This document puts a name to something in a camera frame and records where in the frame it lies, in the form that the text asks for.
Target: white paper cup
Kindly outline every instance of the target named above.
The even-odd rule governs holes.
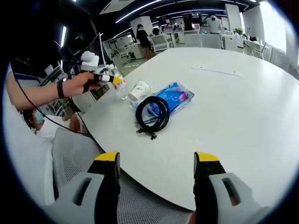
[[[138,82],[134,85],[131,92],[128,94],[128,97],[132,101],[141,100],[149,93],[150,89],[151,89],[150,84],[148,84],[144,80],[138,80]]]

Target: black cable connector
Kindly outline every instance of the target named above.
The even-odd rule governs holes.
[[[159,115],[154,125],[148,126],[144,123],[142,119],[142,111],[147,104],[151,104],[151,103],[157,104],[157,106],[159,107]],[[137,123],[141,127],[139,130],[136,131],[136,133],[147,133],[149,136],[151,136],[150,139],[153,140],[157,137],[155,132],[158,132],[163,128],[165,128],[165,126],[169,121],[170,111],[169,111],[168,103],[160,97],[155,97],[155,96],[147,97],[144,101],[142,101],[137,106],[135,116],[136,116]]]

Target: plastic bottle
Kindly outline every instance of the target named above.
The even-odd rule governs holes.
[[[127,95],[127,84],[126,84],[126,81],[124,80],[124,77],[118,71],[116,66],[109,65],[108,69],[111,71],[113,76],[116,76],[116,77],[121,78],[123,80],[122,83],[113,84],[113,88],[115,89],[117,98],[125,100],[128,95]]]

